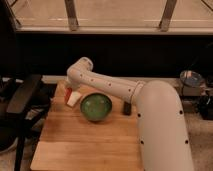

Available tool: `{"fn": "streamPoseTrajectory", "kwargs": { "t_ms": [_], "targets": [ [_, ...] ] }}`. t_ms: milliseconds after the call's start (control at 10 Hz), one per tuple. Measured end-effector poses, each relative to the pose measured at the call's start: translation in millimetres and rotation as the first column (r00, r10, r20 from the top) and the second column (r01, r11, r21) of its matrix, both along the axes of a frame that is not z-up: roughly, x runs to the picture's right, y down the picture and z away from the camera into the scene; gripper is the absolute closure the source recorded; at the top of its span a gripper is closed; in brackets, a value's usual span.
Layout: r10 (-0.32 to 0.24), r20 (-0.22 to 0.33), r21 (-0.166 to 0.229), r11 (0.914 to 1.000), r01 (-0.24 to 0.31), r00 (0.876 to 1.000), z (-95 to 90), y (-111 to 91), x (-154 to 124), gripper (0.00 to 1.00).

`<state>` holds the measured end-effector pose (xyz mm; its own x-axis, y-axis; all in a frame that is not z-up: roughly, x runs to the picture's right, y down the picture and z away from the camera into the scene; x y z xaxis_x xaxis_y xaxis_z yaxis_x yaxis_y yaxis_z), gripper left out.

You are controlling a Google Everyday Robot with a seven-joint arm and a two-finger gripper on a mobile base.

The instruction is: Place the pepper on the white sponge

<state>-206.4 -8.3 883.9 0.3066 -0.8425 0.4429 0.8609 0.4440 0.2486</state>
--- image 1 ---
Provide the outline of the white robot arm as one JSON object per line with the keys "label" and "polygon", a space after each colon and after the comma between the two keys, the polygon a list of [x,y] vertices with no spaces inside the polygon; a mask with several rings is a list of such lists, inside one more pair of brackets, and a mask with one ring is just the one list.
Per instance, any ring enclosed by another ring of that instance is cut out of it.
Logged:
{"label": "white robot arm", "polygon": [[138,112],[140,152],[145,171],[194,171],[180,97],[169,83],[130,81],[92,71],[82,57],[67,69],[67,82],[86,84],[134,105]]}

